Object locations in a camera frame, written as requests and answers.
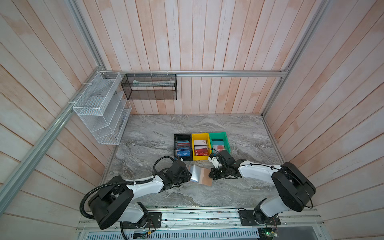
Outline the tan leather card holder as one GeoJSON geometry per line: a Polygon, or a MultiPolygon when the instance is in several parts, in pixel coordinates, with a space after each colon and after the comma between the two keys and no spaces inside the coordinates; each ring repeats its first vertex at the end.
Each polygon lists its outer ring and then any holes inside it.
{"type": "Polygon", "coordinates": [[[213,179],[209,177],[210,169],[202,168],[197,165],[191,165],[188,167],[189,172],[191,173],[190,182],[212,186],[213,179]]]}

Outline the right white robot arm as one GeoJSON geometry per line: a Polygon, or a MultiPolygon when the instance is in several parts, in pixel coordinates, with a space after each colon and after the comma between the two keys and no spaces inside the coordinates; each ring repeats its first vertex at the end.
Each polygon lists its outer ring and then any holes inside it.
{"type": "Polygon", "coordinates": [[[310,208],[313,207],[316,188],[292,163],[264,165],[235,160],[226,150],[210,154],[209,161],[214,165],[209,174],[213,180],[250,178],[274,184],[278,195],[263,199],[252,211],[254,221],[259,225],[265,225],[281,212],[301,212],[308,203],[310,208]]]}

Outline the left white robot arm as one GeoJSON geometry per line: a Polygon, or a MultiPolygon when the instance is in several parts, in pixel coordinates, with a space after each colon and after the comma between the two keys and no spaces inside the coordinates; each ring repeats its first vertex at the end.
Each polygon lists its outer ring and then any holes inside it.
{"type": "Polygon", "coordinates": [[[191,177],[187,165],[181,160],[172,160],[169,168],[160,171],[153,166],[153,175],[141,180],[128,181],[115,176],[83,197],[80,212],[83,217],[95,220],[101,230],[116,222],[130,222],[141,227],[147,221],[148,211],[142,203],[132,201],[180,187],[189,182],[191,177]]]}

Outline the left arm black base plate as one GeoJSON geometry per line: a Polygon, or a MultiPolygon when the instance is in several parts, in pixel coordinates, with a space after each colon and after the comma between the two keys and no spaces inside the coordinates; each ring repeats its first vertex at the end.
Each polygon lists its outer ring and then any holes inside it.
{"type": "Polygon", "coordinates": [[[150,229],[159,229],[162,224],[162,213],[161,212],[149,212],[144,214],[144,216],[137,222],[123,222],[123,229],[132,229],[132,230],[150,230],[150,229]]]}

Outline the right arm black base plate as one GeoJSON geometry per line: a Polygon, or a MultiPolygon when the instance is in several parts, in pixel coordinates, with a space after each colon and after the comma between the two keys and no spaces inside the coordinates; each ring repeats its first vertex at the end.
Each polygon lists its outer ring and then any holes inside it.
{"type": "Polygon", "coordinates": [[[281,220],[278,215],[267,217],[260,211],[246,210],[244,208],[238,209],[242,226],[279,226],[281,220]]]}

